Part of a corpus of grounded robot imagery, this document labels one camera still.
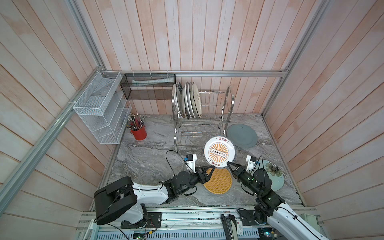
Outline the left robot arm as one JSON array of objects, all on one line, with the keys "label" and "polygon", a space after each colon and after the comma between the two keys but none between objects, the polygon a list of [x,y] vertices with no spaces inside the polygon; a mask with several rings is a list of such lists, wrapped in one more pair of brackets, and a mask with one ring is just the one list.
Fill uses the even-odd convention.
[{"label": "left robot arm", "polygon": [[214,166],[206,166],[195,172],[182,171],[157,186],[140,185],[131,177],[123,177],[95,192],[95,223],[100,226],[121,219],[136,224],[145,217],[145,204],[171,203],[197,184],[209,182],[214,170]]}]

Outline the large orange sunburst plate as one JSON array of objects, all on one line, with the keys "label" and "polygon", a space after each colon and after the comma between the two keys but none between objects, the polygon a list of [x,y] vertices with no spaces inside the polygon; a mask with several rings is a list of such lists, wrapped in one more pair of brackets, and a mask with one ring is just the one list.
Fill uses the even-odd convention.
[{"label": "large orange sunburst plate", "polygon": [[186,104],[186,110],[187,110],[187,113],[188,113],[188,118],[191,119],[192,118],[192,113],[191,113],[190,104],[189,104],[189,82],[185,83],[184,92],[185,92],[184,93],[184,95],[185,95],[185,104]]}]

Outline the yellow woven round plate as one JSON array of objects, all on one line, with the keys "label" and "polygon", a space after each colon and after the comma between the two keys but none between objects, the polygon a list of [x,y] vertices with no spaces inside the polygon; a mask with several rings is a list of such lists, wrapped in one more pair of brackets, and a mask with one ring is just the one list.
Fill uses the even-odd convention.
[{"label": "yellow woven round plate", "polygon": [[224,194],[232,187],[232,175],[227,169],[214,169],[211,179],[204,187],[213,194]]}]

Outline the grey-green round plate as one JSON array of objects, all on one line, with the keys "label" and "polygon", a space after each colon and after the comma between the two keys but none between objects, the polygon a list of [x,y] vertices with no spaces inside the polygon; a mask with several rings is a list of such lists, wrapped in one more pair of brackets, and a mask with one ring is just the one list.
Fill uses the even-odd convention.
[{"label": "grey-green round plate", "polygon": [[255,146],[259,137],[257,133],[249,126],[244,124],[233,124],[227,129],[227,137],[233,144],[239,148],[251,148]]}]

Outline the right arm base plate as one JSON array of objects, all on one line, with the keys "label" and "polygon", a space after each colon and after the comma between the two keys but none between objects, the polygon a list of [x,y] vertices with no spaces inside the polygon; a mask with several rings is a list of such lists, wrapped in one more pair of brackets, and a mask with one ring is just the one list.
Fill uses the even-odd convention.
[{"label": "right arm base plate", "polygon": [[256,210],[237,209],[237,213],[244,226],[264,226],[267,224],[266,216]]}]

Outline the green rim white plate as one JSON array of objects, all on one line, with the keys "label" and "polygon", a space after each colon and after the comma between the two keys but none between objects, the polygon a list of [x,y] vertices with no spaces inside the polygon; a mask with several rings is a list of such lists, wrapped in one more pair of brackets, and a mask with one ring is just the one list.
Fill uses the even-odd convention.
[{"label": "green rim white plate", "polygon": [[183,114],[183,105],[182,105],[182,86],[180,82],[176,82],[175,84],[175,104],[176,104],[176,109],[180,115],[181,118],[184,117]]}]

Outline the steel two-tier dish rack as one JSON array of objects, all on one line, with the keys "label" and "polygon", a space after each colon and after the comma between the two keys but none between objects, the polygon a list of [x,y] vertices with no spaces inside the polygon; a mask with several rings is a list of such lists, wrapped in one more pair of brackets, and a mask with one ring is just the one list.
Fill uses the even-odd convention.
[{"label": "steel two-tier dish rack", "polygon": [[202,148],[211,137],[225,136],[235,104],[235,96],[228,87],[225,91],[200,90],[202,117],[181,118],[175,104],[175,85],[172,91],[172,118],[174,123],[174,148]]}]

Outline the cream floral plate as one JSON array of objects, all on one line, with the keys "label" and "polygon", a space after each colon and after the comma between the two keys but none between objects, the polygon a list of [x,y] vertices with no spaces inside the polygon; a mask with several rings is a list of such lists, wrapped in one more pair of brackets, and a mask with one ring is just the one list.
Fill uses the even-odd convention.
[{"label": "cream floral plate", "polygon": [[194,101],[195,106],[197,110],[198,118],[202,117],[202,104],[201,104],[201,97],[199,93],[199,89],[196,83],[193,83],[193,95],[194,95]]}]

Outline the small orange sunburst plate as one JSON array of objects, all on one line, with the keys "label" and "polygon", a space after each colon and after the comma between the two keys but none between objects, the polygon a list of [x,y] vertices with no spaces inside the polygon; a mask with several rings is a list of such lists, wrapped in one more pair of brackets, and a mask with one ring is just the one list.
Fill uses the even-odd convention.
[{"label": "small orange sunburst plate", "polygon": [[236,148],[228,138],[215,136],[206,141],[203,154],[208,164],[224,169],[235,160]]}]

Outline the white plate green characters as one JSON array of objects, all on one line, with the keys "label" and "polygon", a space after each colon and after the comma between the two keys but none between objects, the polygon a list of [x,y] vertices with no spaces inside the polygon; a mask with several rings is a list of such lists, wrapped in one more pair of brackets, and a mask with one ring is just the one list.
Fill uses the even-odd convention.
[{"label": "white plate green characters", "polygon": [[195,105],[195,101],[194,101],[193,83],[192,82],[189,82],[189,93],[190,93],[190,102],[191,102],[190,105],[191,105],[191,109],[192,109],[192,114],[193,114],[194,118],[197,118],[198,113],[197,113],[196,105]]}]

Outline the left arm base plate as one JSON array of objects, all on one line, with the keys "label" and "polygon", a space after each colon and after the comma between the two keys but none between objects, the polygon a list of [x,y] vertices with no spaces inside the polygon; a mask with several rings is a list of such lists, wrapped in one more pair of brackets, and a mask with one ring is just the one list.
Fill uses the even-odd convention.
[{"label": "left arm base plate", "polygon": [[161,212],[150,212],[147,213],[142,220],[138,223],[131,224],[128,221],[122,221],[121,229],[140,229],[140,228],[155,228],[161,227],[162,213]]}]

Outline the black round plate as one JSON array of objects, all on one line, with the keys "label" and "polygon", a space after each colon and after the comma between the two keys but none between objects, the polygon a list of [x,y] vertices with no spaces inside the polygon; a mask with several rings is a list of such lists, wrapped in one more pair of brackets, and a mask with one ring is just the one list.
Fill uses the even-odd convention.
[{"label": "black round plate", "polygon": [[186,119],[188,117],[188,113],[187,113],[186,105],[185,105],[185,92],[184,92],[184,89],[182,90],[182,112],[183,112],[184,118]]}]

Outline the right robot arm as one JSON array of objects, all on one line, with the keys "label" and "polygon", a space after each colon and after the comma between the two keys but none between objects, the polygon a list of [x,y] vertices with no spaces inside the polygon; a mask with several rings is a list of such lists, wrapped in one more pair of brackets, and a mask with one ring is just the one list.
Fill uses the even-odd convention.
[{"label": "right robot arm", "polygon": [[250,174],[243,165],[227,163],[232,175],[238,182],[249,189],[251,196],[256,196],[254,219],[258,224],[268,224],[278,230],[288,240],[326,240],[327,237],[319,233],[300,215],[271,189],[272,181],[267,171],[257,169]]}]

